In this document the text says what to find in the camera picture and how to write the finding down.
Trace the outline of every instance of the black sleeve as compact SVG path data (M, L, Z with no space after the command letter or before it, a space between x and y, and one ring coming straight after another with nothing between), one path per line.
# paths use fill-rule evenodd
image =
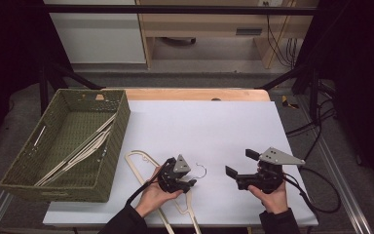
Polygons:
M300 234L296 219L291 208L280 214L260 214L260 220L266 234Z
M147 224L144 218L130 205L118 212L98 234L145 234Z

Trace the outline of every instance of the person's hand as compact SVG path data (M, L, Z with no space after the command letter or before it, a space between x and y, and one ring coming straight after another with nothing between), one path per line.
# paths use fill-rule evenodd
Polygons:
M259 188L249 185L247 188L255 197L262 201L268 213L280 214L288 210L286 187L283 181L278 189L273 191L271 194L262 192Z
M160 167L156 168L153 175L154 176ZM148 214L156 211L160 206L162 206L166 201L177 198L183 190L178 190L173 193L167 193L163 191L160 185L155 179L145 190L142 192L141 199L135 210L142 216L146 217Z

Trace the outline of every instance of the white cabinet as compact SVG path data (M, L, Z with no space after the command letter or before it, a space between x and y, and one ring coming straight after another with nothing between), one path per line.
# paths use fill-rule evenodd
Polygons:
M46 4L134 5L133 0L44 0ZM51 18L72 64L145 63L137 14L56 14Z

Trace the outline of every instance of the hanger hook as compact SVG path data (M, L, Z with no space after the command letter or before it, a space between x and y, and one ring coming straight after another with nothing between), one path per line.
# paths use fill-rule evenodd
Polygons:
M203 166L203 165L198 164L198 163L196 163L196 165L199 166L199 167L202 167L203 169L205 169L205 174L202 175L202 176L195 176L195 177L193 177L192 179L203 178L203 177L205 177L205 176L207 175L207 168L206 168L205 166Z

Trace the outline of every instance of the white table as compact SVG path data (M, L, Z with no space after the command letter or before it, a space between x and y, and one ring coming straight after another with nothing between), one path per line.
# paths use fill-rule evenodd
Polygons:
M270 101L168 101L131 100L131 117L120 154L111 197L108 203L51 203L44 223L55 226L103 225L126 203L140 186L124 155L143 150L159 163L182 154L192 168L189 176L199 179L193 192L193 209L200 226L251 226L260 224L258 214L264 207L248 191L240 191L235 181L225 175L225 166L239 174L254 174L257 162L246 158L251 148L260 153L275 147L291 154L281 119ZM135 162L148 178L154 170L151 164ZM295 166L284 166L304 188ZM299 192L287 185L288 204L300 226L318 225ZM184 204L184 195L178 199ZM188 215L180 214L173 202L163 205L163 211L173 226L190 225ZM162 224L158 214L146 217L150 226Z

